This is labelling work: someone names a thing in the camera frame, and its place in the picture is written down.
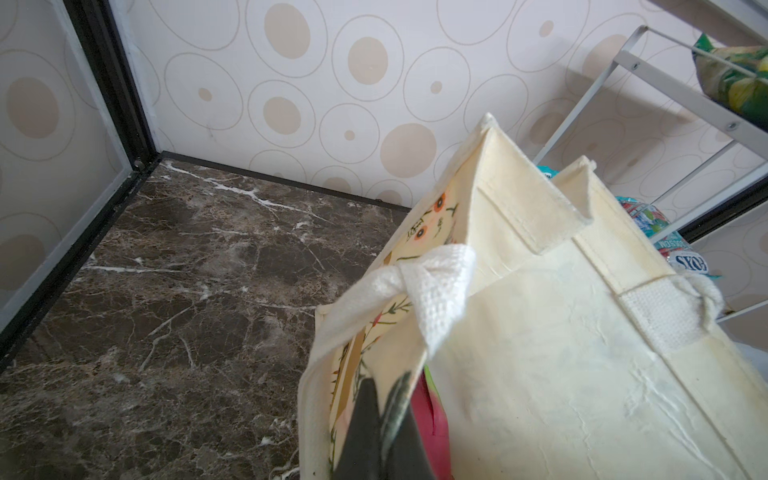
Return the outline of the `pink dragon fruit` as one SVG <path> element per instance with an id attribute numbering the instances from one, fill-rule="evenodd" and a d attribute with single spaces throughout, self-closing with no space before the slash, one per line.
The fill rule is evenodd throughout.
<path id="1" fill-rule="evenodd" d="M 411 396 L 411 407 L 421 444 L 435 478 L 452 480 L 449 423 L 427 365 Z"/>

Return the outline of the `floral canvas grocery bag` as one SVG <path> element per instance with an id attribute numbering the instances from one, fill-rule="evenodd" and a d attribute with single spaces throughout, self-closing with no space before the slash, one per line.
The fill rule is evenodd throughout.
<path id="1" fill-rule="evenodd" d="M 485 115 L 365 275 L 316 311 L 299 471 L 332 479 L 361 382 L 425 365 L 453 479 L 763 479 L 767 384 L 580 157 L 546 178 Z"/>

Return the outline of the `green yellow snack bag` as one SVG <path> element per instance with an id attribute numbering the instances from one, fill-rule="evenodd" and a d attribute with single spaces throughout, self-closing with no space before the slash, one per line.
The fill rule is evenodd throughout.
<path id="1" fill-rule="evenodd" d="M 699 36 L 694 47 L 722 59 L 692 52 L 703 93 L 767 130 L 767 47 L 715 47 L 706 34 Z"/>

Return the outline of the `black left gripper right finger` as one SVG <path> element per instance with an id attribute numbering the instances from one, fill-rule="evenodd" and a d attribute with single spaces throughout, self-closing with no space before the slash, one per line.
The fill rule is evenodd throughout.
<path id="1" fill-rule="evenodd" d="M 411 380 L 406 372 L 393 384 L 384 407 L 380 433 L 381 479 L 434 479 L 411 406 Z"/>

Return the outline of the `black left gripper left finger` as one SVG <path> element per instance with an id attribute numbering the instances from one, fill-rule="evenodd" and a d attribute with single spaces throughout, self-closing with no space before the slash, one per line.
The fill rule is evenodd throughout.
<path id="1" fill-rule="evenodd" d="M 375 381 L 364 379 L 358 390 L 347 436 L 333 470 L 333 480 L 377 480 L 382 477 L 381 418 Z"/>

